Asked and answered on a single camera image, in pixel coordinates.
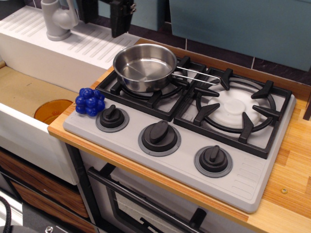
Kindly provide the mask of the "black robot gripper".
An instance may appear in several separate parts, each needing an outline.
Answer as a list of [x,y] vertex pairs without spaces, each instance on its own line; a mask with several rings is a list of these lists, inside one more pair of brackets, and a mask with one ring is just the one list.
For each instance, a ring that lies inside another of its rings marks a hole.
[[[131,26],[132,16],[135,11],[133,0],[100,0],[110,4],[110,25],[112,37],[116,38],[127,33]],[[80,20],[89,23],[98,17],[97,0],[78,0]]]

